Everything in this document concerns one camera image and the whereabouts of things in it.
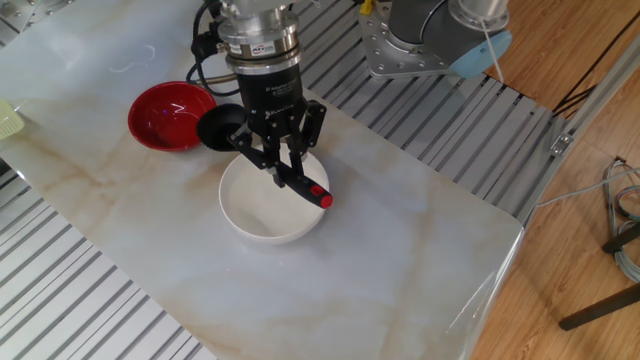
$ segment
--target white marble surface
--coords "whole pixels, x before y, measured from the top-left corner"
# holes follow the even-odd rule
[[[0,97],[27,127],[0,156],[223,360],[468,357],[522,235],[506,213],[329,106],[335,205],[261,245],[218,205],[234,154],[129,134],[137,95],[190,67],[198,3],[83,0],[12,42]]]

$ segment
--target wooden floor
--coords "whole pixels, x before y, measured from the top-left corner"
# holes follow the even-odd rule
[[[514,40],[500,59],[505,83],[553,109],[640,11],[640,1],[510,0],[508,8]],[[640,20],[580,89],[599,82],[638,33]],[[489,73],[496,77],[495,70]]]
[[[507,84],[554,107],[640,8],[637,0],[607,2],[607,9],[604,3],[513,0],[512,31],[516,38],[530,34],[531,43],[527,47],[517,42],[514,47],[521,52],[511,52],[501,61]],[[532,18],[525,19],[525,9],[534,8],[540,13],[529,13]],[[540,32],[534,31],[536,23]],[[621,38],[589,82],[604,76],[639,31],[636,24]],[[640,70],[574,146],[543,200],[600,181],[616,156],[640,166]],[[630,184],[632,179],[625,178],[613,189]],[[472,359],[640,359],[640,304],[570,332],[557,325],[562,317],[632,285],[613,258],[600,250],[608,239],[602,190],[540,208]],[[628,247],[640,260],[640,244]]]

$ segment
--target bowl rim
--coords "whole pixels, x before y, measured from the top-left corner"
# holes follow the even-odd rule
[[[209,97],[211,99],[211,101],[213,102],[213,107],[211,109],[207,110],[207,111],[210,111],[210,110],[212,110],[212,109],[214,109],[215,107],[218,106],[218,103],[216,102],[216,100],[213,98],[213,96],[211,96],[211,94],[209,94],[209,92],[207,90],[205,90],[204,88],[201,88],[200,86],[189,84],[186,81],[168,81],[168,82],[157,84],[157,85],[154,85],[154,86],[148,88],[142,94],[138,95],[138,97],[133,101],[133,104],[129,108],[129,114],[128,114],[128,117],[127,117],[127,123],[128,123],[128,126],[129,126],[129,132],[134,137],[134,139],[136,139],[136,141],[138,141],[143,146],[148,147],[149,149],[173,152],[173,151],[185,151],[185,150],[193,149],[194,147],[200,145],[200,140],[198,139],[197,141],[194,141],[193,143],[185,144],[183,146],[159,146],[159,145],[148,143],[147,141],[142,139],[140,137],[140,134],[137,133],[137,131],[135,130],[135,127],[133,125],[134,124],[133,114],[138,109],[138,107],[140,106],[141,99],[144,98],[145,96],[149,96],[150,93],[152,93],[154,91],[157,91],[158,89],[162,89],[162,88],[170,87],[170,86],[176,86],[176,85],[180,85],[180,86],[186,85],[187,87],[189,87],[189,88],[191,88],[193,90],[196,90],[196,91],[198,91],[198,92],[200,92],[200,93],[202,93],[204,95],[207,95],[207,97]]]

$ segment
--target sticker label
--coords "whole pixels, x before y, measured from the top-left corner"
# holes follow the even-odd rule
[[[276,53],[276,46],[273,41],[261,44],[251,44],[251,56],[265,56]]]
[[[240,47],[240,45],[229,44],[229,51],[231,51],[234,54],[242,55],[242,48]]]

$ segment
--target silver mounting plate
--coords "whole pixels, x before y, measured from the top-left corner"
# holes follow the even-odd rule
[[[422,46],[411,47],[411,44],[404,44],[402,48],[403,46],[392,45],[399,40],[393,39],[387,25],[391,3],[374,2],[370,15],[361,14],[359,7],[354,11],[358,15],[362,44],[373,78],[398,79],[453,74],[446,64],[429,54]]]

